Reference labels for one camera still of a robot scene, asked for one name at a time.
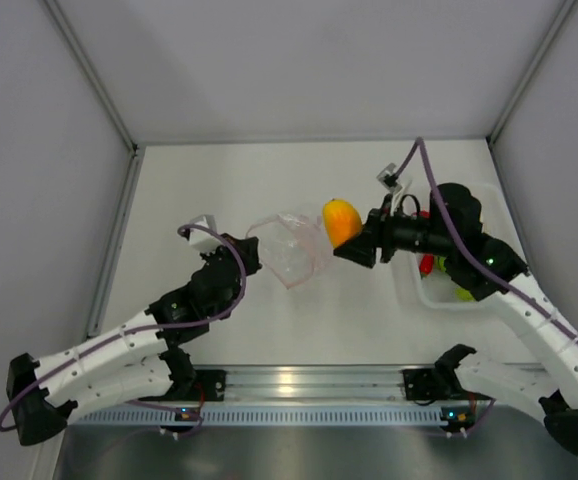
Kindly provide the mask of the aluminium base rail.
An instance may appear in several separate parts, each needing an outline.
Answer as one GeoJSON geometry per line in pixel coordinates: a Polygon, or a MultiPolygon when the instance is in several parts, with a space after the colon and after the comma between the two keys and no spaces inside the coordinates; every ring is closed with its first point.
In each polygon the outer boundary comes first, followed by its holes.
{"type": "MultiPolygon", "coordinates": [[[[223,401],[406,400],[402,371],[428,366],[198,367],[226,371],[223,401]]],[[[508,365],[476,371],[476,386],[460,380],[468,399],[494,398],[509,404],[537,400],[556,390],[545,372],[508,365]]]]}

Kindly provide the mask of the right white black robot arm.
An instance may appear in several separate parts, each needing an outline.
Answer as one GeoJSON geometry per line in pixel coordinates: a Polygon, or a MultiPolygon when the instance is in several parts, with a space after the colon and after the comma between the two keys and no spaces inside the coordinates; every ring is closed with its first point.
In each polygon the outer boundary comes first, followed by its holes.
{"type": "Polygon", "coordinates": [[[426,214],[405,213],[391,194],[365,219],[344,200],[322,209],[338,258],[366,268],[389,262],[399,250],[443,258],[450,279],[496,312],[546,372],[533,376],[456,345],[435,362],[440,392],[501,400],[542,423],[563,449],[578,456],[578,332],[524,260],[484,231],[481,212],[481,202],[457,183],[433,188],[426,214]]]}

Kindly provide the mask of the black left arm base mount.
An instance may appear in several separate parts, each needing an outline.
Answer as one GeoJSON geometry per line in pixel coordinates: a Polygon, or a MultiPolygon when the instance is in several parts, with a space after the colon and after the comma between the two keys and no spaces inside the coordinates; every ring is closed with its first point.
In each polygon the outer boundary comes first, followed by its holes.
{"type": "Polygon", "coordinates": [[[226,371],[200,369],[193,379],[175,380],[162,395],[139,398],[142,402],[222,402],[226,386],[226,371]]]}

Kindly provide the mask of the orange toy pepper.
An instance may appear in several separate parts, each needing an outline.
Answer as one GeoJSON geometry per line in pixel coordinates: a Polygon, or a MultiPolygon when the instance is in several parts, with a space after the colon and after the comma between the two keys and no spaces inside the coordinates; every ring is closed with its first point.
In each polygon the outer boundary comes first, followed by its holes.
{"type": "Polygon", "coordinates": [[[322,219],[334,249],[362,230],[362,220],[353,205],[343,199],[332,199],[322,208],[322,219]]]}

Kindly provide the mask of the green toy pepper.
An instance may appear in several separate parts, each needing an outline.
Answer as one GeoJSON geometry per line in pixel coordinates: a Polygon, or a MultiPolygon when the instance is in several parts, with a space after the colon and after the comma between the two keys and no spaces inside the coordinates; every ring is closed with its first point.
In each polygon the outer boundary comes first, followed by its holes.
{"type": "Polygon", "coordinates": [[[456,298],[461,302],[474,302],[475,299],[473,295],[464,288],[457,288],[455,290],[456,298]]]}

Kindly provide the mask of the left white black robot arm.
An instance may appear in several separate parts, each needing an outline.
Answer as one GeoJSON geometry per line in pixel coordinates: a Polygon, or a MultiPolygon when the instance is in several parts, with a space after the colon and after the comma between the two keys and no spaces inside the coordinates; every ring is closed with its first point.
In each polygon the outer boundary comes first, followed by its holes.
{"type": "Polygon", "coordinates": [[[98,337],[53,355],[11,360],[2,414],[12,417],[9,428],[20,445],[43,443],[108,407],[192,393],[196,372],[182,345],[231,315],[261,263],[255,237],[236,239],[197,224],[179,232],[203,261],[185,285],[98,337]]]}

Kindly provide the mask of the red toy chili pepper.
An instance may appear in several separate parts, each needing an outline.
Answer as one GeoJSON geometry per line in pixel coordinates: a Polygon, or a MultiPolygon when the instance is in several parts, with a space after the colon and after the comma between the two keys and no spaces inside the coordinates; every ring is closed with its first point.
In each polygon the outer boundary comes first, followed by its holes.
{"type": "Polygon", "coordinates": [[[428,276],[434,268],[434,256],[431,254],[424,254],[419,262],[418,269],[422,277],[428,276]]]}

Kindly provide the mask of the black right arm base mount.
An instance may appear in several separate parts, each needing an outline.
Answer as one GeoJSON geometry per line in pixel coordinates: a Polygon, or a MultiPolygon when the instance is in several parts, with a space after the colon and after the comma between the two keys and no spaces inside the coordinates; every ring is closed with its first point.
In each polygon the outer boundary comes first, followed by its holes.
{"type": "Polygon", "coordinates": [[[456,369],[467,356],[475,353],[473,347],[457,344],[444,352],[431,367],[404,369],[405,398],[423,405],[445,400],[467,400],[468,393],[461,386],[456,369]]]}

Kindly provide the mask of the aluminium frame post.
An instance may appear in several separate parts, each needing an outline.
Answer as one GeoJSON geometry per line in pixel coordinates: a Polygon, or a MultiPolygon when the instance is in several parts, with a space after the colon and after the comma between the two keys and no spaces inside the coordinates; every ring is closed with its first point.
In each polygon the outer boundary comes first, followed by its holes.
{"type": "Polygon", "coordinates": [[[62,5],[56,0],[41,0],[40,5],[48,14],[123,145],[134,154],[138,150],[137,143],[62,5]]]}

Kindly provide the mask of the clear polka dot zip bag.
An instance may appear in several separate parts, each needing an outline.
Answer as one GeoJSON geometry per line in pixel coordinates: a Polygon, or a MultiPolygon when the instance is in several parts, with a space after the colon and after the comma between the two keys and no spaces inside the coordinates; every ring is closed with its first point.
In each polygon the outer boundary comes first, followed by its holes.
{"type": "Polygon", "coordinates": [[[310,204],[258,220],[248,228],[246,237],[258,239],[261,264],[286,289],[320,274],[333,258],[322,216],[310,204]]]}

